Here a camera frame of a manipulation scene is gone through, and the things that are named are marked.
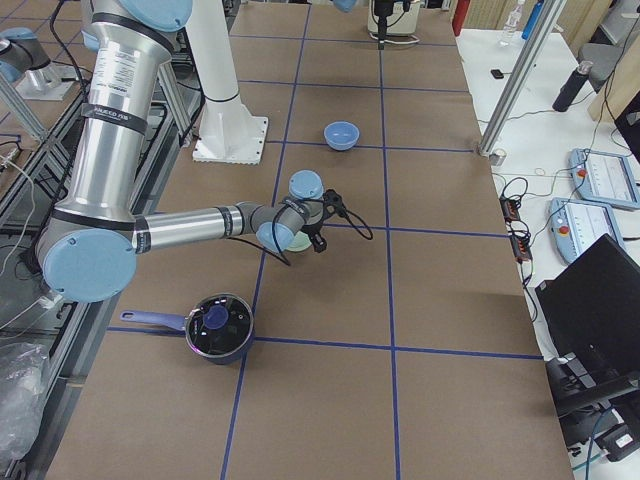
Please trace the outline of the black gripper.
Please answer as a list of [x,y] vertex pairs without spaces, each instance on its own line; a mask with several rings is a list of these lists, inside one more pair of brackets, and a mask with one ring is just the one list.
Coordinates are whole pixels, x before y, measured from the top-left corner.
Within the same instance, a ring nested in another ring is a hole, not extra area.
[[379,50],[385,48],[387,38],[388,21],[387,18],[394,14],[395,5],[402,5],[401,11],[408,12],[410,10],[410,0],[374,0],[373,13],[378,17],[377,21],[377,45]]
[[327,248],[327,241],[322,236],[322,228],[324,222],[322,220],[313,223],[306,224],[304,226],[304,233],[309,237],[312,247],[316,253],[322,253]]

